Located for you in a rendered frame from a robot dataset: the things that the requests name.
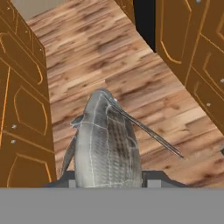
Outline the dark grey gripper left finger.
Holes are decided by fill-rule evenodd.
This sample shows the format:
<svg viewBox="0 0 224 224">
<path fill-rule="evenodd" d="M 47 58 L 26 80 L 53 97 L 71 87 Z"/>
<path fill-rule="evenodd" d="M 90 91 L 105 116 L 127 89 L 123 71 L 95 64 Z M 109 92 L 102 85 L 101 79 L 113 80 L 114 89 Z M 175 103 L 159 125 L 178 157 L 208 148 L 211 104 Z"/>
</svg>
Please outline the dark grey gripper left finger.
<svg viewBox="0 0 224 224">
<path fill-rule="evenodd" d="M 48 183 L 45 185 L 45 187 L 75 188 L 76 183 L 74 171 L 66 171 L 59 180 Z"/>
</svg>

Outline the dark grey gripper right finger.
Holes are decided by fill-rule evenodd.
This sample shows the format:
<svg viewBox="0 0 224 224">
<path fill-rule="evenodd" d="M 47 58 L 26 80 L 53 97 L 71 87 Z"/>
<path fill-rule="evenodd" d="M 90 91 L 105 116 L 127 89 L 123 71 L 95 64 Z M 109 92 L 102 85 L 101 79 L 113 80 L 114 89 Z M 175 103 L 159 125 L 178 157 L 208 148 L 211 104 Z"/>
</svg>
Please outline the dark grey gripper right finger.
<svg viewBox="0 0 224 224">
<path fill-rule="evenodd" d="M 164 171 L 142 171 L 142 179 L 142 188 L 187 187 L 186 184 L 169 178 Z"/>
</svg>

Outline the brown cupboard door, curved inlay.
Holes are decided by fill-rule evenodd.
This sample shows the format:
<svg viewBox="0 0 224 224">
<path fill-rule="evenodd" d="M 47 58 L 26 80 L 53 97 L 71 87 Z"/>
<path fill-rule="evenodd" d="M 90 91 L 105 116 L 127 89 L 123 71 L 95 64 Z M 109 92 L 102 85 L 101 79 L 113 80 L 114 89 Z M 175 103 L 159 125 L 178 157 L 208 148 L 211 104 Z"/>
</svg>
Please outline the brown cupboard door, curved inlay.
<svg viewBox="0 0 224 224">
<path fill-rule="evenodd" d="M 208 0 L 200 40 L 224 53 L 224 0 Z"/>
<path fill-rule="evenodd" d="M 0 187 L 42 187 L 55 179 L 55 157 L 52 152 L 2 134 Z"/>
<path fill-rule="evenodd" d="M 0 62 L 2 130 L 53 150 L 49 102 L 9 66 Z"/>
</svg>

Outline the brown drawer front, orange inlay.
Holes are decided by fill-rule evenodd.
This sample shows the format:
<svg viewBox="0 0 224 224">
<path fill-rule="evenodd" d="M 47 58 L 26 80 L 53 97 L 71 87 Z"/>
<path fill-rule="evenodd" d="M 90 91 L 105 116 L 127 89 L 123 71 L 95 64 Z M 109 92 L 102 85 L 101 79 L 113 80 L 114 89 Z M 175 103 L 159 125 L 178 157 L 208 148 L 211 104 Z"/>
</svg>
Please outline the brown drawer front, orange inlay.
<svg viewBox="0 0 224 224">
<path fill-rule="evenodd" d="M 47 71 L 0 18 L 0 52 L 12 67 L 46 99 L 49 99 Z"/>
<path fill-rule="evenodd" d="M 224 135 L 224 98 L 193 68 L 190 70 L 185 87 Z"/>
<path fill-rule="evenodd" d="M 44 46 L 10 0 L 0 0 L 0 18 L 10 27 L 19 41 L 45 67 L 46 51 Z"/>
<path fill-rule="evenodd" d="M 224 53 L 200 40 L 190 67 L 194 69 L 215 91 L 224 98 Z"/>
</svg>

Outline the tall brown cupboard door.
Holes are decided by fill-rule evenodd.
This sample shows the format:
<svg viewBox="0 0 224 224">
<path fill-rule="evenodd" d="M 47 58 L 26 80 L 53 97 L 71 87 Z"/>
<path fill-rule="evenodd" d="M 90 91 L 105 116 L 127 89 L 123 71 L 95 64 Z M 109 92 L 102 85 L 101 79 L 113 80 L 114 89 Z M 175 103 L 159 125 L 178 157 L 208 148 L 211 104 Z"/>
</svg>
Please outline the tall brown cupboard door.
<svg viewBox="0 0 224 224">
<path fill-rule="evenodd" d="M 156 0 L 156 51 L 185 83 L 205 21 L 208 0 Z"/>
</svg>

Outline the black tall panel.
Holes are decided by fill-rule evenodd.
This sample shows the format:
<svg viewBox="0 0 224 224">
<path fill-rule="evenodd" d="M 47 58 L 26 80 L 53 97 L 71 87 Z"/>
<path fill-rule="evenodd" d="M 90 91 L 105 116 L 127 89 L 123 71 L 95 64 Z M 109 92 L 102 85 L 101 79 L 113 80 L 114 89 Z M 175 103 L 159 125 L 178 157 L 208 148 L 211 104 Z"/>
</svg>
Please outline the black tall panel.
<svg viewBox="0 0 224 224">
<path fill-rule="evenodd" d="M 156 51 L 156 0 L 133 0 L 136 30 Z"/>
</svg>

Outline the brown cupboard run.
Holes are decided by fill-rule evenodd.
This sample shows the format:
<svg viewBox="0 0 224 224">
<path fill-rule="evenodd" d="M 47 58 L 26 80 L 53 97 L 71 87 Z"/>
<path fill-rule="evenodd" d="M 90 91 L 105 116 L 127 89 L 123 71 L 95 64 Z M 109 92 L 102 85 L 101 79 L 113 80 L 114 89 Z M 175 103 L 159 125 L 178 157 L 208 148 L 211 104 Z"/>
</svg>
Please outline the brown cupboard run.
<svg viewBox="0 0 224 224">
<path fill-rule="evenodd" d="M 135 23 L 133 0 L 115 0 L 132 23 Z"/>
</svg>

